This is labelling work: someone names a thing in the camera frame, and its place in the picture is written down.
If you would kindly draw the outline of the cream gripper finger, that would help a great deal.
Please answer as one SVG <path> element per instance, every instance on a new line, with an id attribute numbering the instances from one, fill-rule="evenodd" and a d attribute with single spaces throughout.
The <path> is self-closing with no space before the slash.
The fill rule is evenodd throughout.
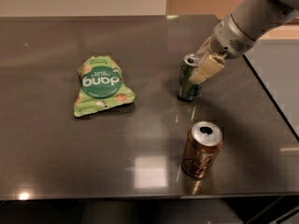
<path id="1" fill-rule="evenodd" d="M 211 38 L 209 37 L 204 44 L 195 52 L 198 56 L 204 56 L 206 53 L 213 54 L 214 49 L 211 47 Z"/>
<path id="2" fill-rule="evenodd" d="M 225 61 L 221 56 L 205 54 L 198 66 L 192 71 L 189 81 L 192 84 L 202 84 L 217 75 L 224 68 Z"/>

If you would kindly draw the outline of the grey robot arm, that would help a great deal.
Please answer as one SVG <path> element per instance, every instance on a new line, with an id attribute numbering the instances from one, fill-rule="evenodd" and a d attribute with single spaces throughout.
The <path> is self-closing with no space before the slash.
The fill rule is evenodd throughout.
<path id="1" fill-rule="evenodd" d="M 298 16 L 299 0 L 244 0 L 214 28 L 196 52 L 199 64 L 189 81 L 201 84 L 217 75 L 226 59 L 235 59 L 252 49 L 257 40 Z"/>

